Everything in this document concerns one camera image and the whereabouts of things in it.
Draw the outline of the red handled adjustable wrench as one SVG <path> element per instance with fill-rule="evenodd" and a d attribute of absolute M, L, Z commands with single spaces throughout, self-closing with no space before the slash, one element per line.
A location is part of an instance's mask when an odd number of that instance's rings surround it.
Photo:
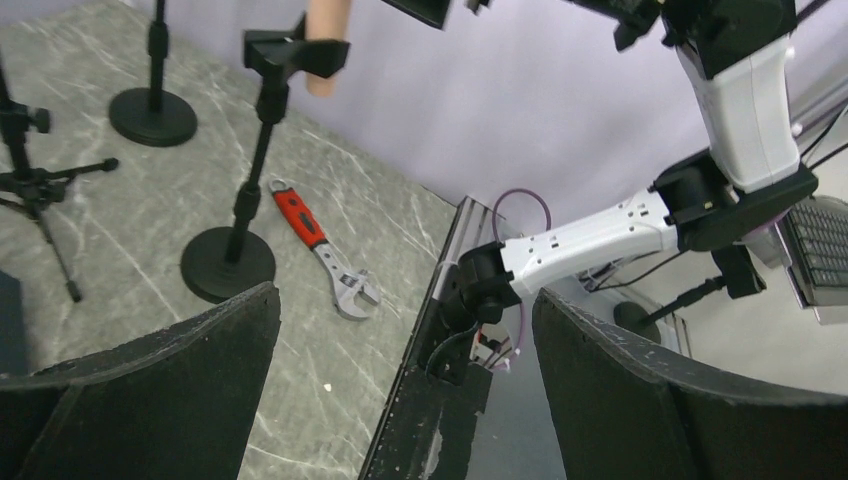
<path fill-rule="evenodd" d="M 293 187 L 279 178 L 271 179 L 268 187 L 282 216 L 327 273 L 338 314 L 351 321 L 369 319 L 381 301 L 370 272 L 352 269 L 341 259 L 338 250 Z"/>

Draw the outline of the black round-base shock-mount stand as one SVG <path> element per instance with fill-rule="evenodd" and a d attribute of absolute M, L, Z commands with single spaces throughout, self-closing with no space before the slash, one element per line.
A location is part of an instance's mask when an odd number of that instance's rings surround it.
<path fill-rule="evenodd" d="M 164 88 L 170 46 L 165 15 L 165 0 L 156 1 L 147 39 L 149 85 L 118 93 L 108 107 L 110 124 L 117 133 L 132 142 L 157 148 L 184 144 L 198 129 L 198 118 L 191 105 Z"/>

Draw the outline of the black round-base microphone stand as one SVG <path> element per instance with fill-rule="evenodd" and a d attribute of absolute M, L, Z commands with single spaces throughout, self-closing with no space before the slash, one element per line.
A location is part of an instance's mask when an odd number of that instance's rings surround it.
<path fill-rule="evenodd" d="M 240 186 L 230 226 L 205 230 L 183 250 L 180 272 L 186 286 L 212 303 L 224 302 L 275 278 L 275 256 L 265 240 L 249 230 L 261 201 L 259 185 L 274 127 L 287 113 L 289 79 L 299 72 L 322 80 L 346 63 L 349 43 L 307 35 L 310 14 L 290 30 L 243 32 L 243 66 L 260 76 L 255 111 L 260 122 L 249 173 Z"/>

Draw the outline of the black tripod microphone stand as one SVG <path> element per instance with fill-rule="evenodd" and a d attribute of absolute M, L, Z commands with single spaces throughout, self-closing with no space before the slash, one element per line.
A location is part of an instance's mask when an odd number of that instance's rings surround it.
<path fill-rule="evenodd" d="M 49 206 L 65 200 L 67 188 L 77 177 L 98 171 L 114 171 L 119 167 L 120 160 L 111 157 L 98 163 L 59 171 L 36 168 L 31 164 L 27 151 L 28 133 L 35 130 L 40 134 L 48 134 L 51 128 L 51 112 L 45 108 L 32 110 L 29 106 L 14 101 L 6 76 L 2 75 L 1 137 L 8 149 L 12 170 L 1 174 L 1 191 L 13 194 L 19 200 L 15 202 L 2 199 L 1 205 L 29 218 L 39 228 L 44 240 L 51 246 L 56 256 L 71 300 L 78 303 L 83 299 L 82 292 L 72 278 L 69 267 L 55 243 L 44 211 Z"/>

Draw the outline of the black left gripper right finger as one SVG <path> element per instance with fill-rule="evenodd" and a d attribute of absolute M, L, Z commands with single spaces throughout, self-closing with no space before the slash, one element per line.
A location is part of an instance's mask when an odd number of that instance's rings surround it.
<path fill-rule="evenodd" d="M 756 380 L 598 319 L 551 290 L 532 313 L 570 479 L 843 479 L 847 399 Z"/>

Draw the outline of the black mounting base rail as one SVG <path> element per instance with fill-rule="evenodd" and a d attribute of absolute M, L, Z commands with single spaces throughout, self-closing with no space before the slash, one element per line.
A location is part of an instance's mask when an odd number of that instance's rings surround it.
<path fill-rule="evenodd" d="M 419 365 L 425 329 L 435 319 L 449 266 L 491 237 L 490 210 L 466 197 L 456 209 L 383 413 L 360 469 L 361 479 L 464 479 L 492 374 L 469 368 L 460 386 L 435 380 Z"/>

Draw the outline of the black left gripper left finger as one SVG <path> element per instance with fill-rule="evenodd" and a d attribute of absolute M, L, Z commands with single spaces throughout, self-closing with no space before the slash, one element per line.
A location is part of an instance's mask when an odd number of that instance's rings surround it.
<path fill-rule="evenodd" d="M 265 282 L 115 348 L 1 382 L 5 479 L 235 479 L 281 326 Z"/>

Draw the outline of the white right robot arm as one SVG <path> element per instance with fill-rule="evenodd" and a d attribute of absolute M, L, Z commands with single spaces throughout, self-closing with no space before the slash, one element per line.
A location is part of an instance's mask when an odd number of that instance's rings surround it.
<path fill-rule="evenodd" d="M 793 137 L 785 64 L 792 1 L 587 1 L 625 50 L 656 24 L 692 85 L 706 149 L 617 205 L 461 256 L 444 323 L 496 324 L 505 309 L 604 262 L 675 249 L 715 251 L 789 210 L 818 185 Z"/>

